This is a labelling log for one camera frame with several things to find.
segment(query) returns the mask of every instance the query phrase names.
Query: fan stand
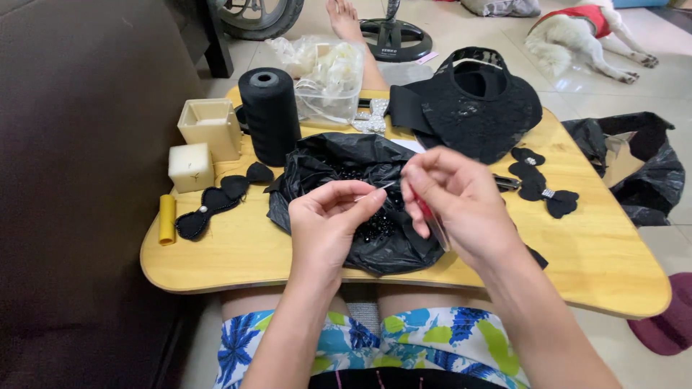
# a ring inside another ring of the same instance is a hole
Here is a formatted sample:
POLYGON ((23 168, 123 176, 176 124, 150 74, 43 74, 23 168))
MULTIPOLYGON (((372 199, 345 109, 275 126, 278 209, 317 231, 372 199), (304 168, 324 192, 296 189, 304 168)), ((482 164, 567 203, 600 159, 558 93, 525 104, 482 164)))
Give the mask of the fan stand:
POLYGON ((361 20, 361 32, 377 35, 377 44, 368 43, 376 60, 383 62, 409 62, 418 60, 433 50, 433 39, 422 29, 397 20, 399 0, 389 0, 385 19, 361 20), (402 47, 402 42, 419 41, 402 47))

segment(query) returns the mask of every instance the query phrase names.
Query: floral shorts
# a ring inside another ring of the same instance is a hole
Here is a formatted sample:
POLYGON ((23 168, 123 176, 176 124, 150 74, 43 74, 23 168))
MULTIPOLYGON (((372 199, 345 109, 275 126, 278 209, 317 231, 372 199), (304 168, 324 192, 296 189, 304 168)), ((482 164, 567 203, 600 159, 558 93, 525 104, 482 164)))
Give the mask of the floral shorts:
MULTIPOLYGON (((214 388, 238 388, 274 311, 224 322, 214 388)), ((377 338, 358 321, 329 312, 317 344, 312 375, 393 366, 460 372, 504 386, 528 380, 500 319, 474 308, 416 309, 385 318, 377 338)))

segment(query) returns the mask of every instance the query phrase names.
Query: wooden lap desk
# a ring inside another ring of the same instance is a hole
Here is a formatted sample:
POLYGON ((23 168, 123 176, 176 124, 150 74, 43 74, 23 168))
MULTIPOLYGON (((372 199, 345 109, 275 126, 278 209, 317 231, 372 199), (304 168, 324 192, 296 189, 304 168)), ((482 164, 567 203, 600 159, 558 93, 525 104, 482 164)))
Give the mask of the wooden lap desk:
MULTIPOLYGON (((234 105, 240 95, 228 92, 234 105)), ((388 92, 363 91, 364 98, 387 98, 388 92)), ((357 133, 350 127, 341 131, 357 133)), ((302 127, 302 135, 329 131, 302 127)), ((413 139, 406 130, 388 126, 386 138, 413 139)), ((522 144, 542 154, 539 167, 548 187, 579 193, 579 207, 562 219, 553 219, 544 201, 522 200, 515 192, 502 196, 521 238, 549 262, 545 273, 572 306, 628 318, 653 316, 671 299, 668 278, 641 241, 637 230, 570 135, 548 110, 527 133, 522 144)), ((243 136, 238 161, 215 164, 216 184, 222 177, 245 175, 257 158, 249 136, 243 136)), ((514 159, 508 154, 493 164, 496 174, 507 171, 514 159)), ((275 176, 283 168, 273 168, 275 176)), ((173 293, 205 293, 240 287, 282 284, 291 266, 291 237, 269 218, 266 186, 251 185, 244 203, 211 218, 198 242, 177 237, 175 244, 158 244, 158 217, 149 228, 140 252, 144 274, 156 286, 173 293)), ((199 208, 201 192, 172 194, 177 216, 199 208)), ((482 287, 478 276, 454 253, 435 266, 412 273, 375 278, 364 271, 344 269, 345 282, 394 282, 436 287, 482 287)))

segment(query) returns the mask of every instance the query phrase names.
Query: dog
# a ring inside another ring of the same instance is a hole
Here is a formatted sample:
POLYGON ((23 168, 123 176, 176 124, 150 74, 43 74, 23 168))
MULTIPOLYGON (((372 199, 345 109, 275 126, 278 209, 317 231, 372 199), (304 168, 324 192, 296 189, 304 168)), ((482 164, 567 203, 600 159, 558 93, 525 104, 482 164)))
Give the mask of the dog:
POLYGON ((610 0, 583 0, 575 7, 545 15, 531 28, 524 44, 538 57, 539 67, 553 76, 567 70, 572 63, 572 52, 585 57, 602 74, 626 84, 637 81, 639 75, 607 64, 603 60, 604 49, 646 68, 652 69, 659 63, 635 42, 610 0), (627 47, 614 42, 613 35, 627 47))

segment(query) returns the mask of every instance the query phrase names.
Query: yellow tube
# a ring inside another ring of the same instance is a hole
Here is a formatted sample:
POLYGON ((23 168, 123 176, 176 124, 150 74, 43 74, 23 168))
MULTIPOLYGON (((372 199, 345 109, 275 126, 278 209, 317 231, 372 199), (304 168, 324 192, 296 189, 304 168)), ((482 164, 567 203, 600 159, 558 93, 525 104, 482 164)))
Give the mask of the yellow tube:
POLYGON ((158 244, 168 246, 175 243, 175 197, 161 196, 158 203, 158 244))

